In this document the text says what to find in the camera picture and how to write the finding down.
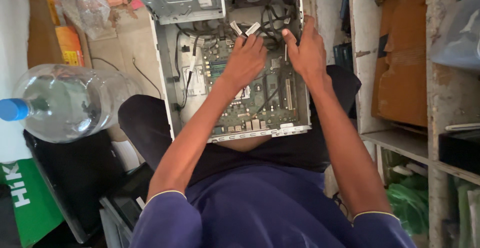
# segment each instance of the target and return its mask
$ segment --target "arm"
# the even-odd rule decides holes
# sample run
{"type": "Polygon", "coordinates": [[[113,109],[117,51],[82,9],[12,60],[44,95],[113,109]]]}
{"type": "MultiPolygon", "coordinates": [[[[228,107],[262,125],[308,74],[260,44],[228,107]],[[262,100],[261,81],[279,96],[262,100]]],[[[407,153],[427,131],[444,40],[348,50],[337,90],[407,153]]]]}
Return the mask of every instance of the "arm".
{"type": "Polygon", "coordinates": [[[237,38],[223,74],[162,157],[150,181],[147,200],[166,190],[185,193],[195,165],[220,115],[235,95],[265,66],[267,49],[263,47],[263,39],[250,35],[245,45],[244,41],[241,37],[237,38]]]}
{"type": "Polygon", "coordinates": [[[298,47],[290,31],[282,34],[292,65],[305,80],[317,108],[340,193],[354,216],[367,211],[391,213],[378,171],[333,91],[323,39],[314,27],[315,20],[306,19],[298,47]]]}

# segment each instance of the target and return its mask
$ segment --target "blue bottle cap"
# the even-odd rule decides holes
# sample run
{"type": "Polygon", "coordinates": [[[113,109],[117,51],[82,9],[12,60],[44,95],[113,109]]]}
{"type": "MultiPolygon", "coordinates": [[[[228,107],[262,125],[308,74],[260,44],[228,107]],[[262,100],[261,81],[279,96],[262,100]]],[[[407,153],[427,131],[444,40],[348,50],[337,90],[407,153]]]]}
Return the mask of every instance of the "blue bottle cap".
{"type": "Polygon", "coordinates": [[[0,118],[5,121],[21,120],[28,116],[28,105],[22,99],[0,100],[0,118]]]}

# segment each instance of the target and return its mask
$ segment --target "motherboard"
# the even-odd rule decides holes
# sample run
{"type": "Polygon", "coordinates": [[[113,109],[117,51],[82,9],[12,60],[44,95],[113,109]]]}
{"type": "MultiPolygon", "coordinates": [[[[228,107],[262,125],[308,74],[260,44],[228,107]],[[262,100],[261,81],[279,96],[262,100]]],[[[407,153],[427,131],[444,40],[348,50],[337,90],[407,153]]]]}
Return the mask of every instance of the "motherboard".
{"type": "MultiPolygon", "coordinates": [[[[233,50],[233,40],[202,48],[202,72],[207,94],[220,77],[233,50]]],[[[297,122],[297,98],[293,67],[285,51],[268,51],[265,68],[242,89],[222,113],[212,135],[279,129],[297,122]]]]}

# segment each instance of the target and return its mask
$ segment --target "empty water bottle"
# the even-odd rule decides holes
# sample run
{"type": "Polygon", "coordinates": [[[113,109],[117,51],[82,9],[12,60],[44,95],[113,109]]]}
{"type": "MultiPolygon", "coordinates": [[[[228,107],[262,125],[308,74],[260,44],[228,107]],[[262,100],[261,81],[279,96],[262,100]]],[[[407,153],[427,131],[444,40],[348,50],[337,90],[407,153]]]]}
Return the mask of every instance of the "empty water bottle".
{"type": "Polygon", "coordinates": [[[118,109],[140,85],[118,71],[44,64],[28,70],[11,99],[0,100],[0,118],[20,121],[44,141],[72,142],[118,122],[118,109]]]}

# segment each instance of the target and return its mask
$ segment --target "navy blue shirt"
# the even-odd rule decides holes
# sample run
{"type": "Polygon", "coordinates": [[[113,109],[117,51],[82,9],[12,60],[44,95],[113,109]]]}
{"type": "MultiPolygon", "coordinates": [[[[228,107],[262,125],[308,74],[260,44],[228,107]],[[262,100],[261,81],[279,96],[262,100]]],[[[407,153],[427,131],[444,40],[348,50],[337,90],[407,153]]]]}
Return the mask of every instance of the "navy blue shirt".
{"type": "Polygon", "coordinates": [[[324,174],[247,166],[147,203],[130,248],[415,247],[392,214],[358,214],[353,225],[324,193],[324,174]]]}

